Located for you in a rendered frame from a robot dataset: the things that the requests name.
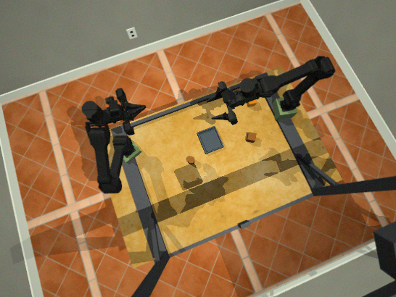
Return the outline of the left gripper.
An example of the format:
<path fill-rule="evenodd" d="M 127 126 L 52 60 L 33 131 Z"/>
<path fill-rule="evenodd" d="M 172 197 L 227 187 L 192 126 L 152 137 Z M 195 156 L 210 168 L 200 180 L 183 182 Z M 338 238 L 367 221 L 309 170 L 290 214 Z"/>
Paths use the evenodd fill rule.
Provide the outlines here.
<path fill-rule="evenodd" d="M 130 126 L 131 126 L 130 120 L 134 121 L 133 119 L 140 112 L 142 112 L 144 109 L 146 109 L 146 105 L 128 103 L 126 94 L 122 88 L 118 88 L 115 92 L 116 92 L 117 99 L 118 99 L 118 101 L 120 101 L 120 104 L 121 104 L 121 105 L 118 104 L 118 107 L 120 110 L 119 114 L 122 118 L 116 119 L 116 120 L 110 119 L 108 117 L 108 115 L 110 115 L 110 111 L 107 111 L 105 109 L 105 115 L 106 115 L 107 121 L 109 123 L 116 123 L 117 121 L 125 120 L 125 122 L 123 123 L 124 131 L 127 133 L 127 135 L 134 135 L 135 133 L 134 133 L 133 127 L 131 127 L 131 129 L 130 129 Z M 125 100 L 125 102 L 124 102 L 124 100 Z"/>

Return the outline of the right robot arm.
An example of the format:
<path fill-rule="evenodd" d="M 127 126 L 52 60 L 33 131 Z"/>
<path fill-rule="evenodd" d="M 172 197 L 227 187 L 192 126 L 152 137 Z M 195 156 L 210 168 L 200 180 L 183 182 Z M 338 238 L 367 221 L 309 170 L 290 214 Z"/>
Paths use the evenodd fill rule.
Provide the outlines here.
<path fill-rule="evenodd" d="M 330 78 L 334 73 L 335 69 L 330 58 L 318 56 L 315 59 L 311 59 L 305 64 L 278 76 L 270 75 L 263 78 L 245 78 L 240 82 L 240 89 L 245 102 L 248 103 L 250 101 L 254 101 L 255 99 L 258 100 L 259 97 L 269 98 L 274 93 L 276 93 L 280 87 L 307 76 L 294 89 L 285 91 L 283 93 L 284 100 L 280 101 L 282 111 L 292 111 L 300 105 L 300 103 L 297 103 L 300 101 L 301 95 L 304 92 L 306 92 L 319 80 Z M 257 79 L 257 81 L 255 79 Z M 257 86 L 258 81 L 259 83 Z M 226 89 L 221 93 L 223 102 L 228 104 L 229 107 L 236 106 L 240 101 L 239 98 L 236 98 L 236 94 L 237 91 Z"/>

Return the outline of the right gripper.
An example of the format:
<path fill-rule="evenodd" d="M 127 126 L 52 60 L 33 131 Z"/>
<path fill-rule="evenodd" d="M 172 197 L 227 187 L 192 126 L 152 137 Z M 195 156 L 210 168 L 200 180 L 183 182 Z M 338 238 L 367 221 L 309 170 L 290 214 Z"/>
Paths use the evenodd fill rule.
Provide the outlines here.
<path fill-rule="evenodd" d="M 222 98 L 221 93 L 227 89 L 227 86 L 226 86 L 225 82 L 223 82 L 223 81 L 219 82 L 218 86 L 219 87 L 217 87 L 217 91 L 215 92 L 215 94 L 213 96 L 211 96 L 207 100 L 207 102 L 211 102 L 211 101 Z M 228 108 L 228 114 L 226 112 L 224 112 L 223 114 L 212 117 L 212 120 L 228 120 L 232 125 L 235 125 L 238 122 L 238 120 L 236 118 L 236 114 L 233 112 L 232 109 L 235 109 L 234 107 L 237 107 L 240 105 L 244 106 L 244 104 L 246 104 L 243 94 L 242 94 L 242 91 L 237 90 L 236 98 L 240 99 L 240 101 L 237 103 L 236 106 L 229 107 L 228 104 L 226 104 L 226 106 Z"/>

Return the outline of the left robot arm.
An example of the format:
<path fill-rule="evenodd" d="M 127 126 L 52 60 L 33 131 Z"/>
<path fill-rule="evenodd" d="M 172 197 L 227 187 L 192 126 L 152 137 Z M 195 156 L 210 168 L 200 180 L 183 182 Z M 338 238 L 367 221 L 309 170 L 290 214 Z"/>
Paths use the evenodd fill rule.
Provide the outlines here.
<path fill-rule="evenodd" d="M 119 114 L 120 110 L 117 100 L 110 96 L 105 98 L 105 101 L 106 104 L 110 105 L 110 108 L 107 107 L 107 111 L 110 111 L 112 115 L 108 115 L 108 117 L 114 120 L 122 118 Z M 85 128 L 90 144 L 95 150 L 98 172 L 97 182 L 100 183 L 98 188 L 103 193 L 119 193 L 122 190 L 122 182 L 119 177 L 123 157 L 129 157 L 135 150 L 131 138 L 128 136 L 114 137 L 112 143 L 115 152 L 110 167 L 107 147 L 110 143 L 111 133 L 105 110 L 102 110 L 94 101 L 85 102 L 81 110 L 86 115 L 86 119 L 89 120 L 89 122 L 85 122 Z"/>

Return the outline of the brown cube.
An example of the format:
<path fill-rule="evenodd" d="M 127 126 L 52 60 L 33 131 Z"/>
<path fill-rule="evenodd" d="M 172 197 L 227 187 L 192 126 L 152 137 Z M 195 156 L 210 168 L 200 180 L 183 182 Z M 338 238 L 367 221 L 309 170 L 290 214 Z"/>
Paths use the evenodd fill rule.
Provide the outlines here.
<path fill-rule="evenodd" d="M 256 133 L 248 132 L 246 141 L 250 143 L 254 143 L 255 139 L 256 139 Z"/>

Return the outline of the orange cube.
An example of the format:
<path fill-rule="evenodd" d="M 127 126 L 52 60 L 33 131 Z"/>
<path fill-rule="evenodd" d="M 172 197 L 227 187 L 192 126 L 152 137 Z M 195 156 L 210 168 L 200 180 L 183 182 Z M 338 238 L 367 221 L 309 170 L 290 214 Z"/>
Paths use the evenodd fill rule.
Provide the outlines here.
<path fill-rule="evenodd" d="M 255 106 L 256 105 L 256 99 L 254 101 L 250 101 L 247 103 L 247 107 Z"/>

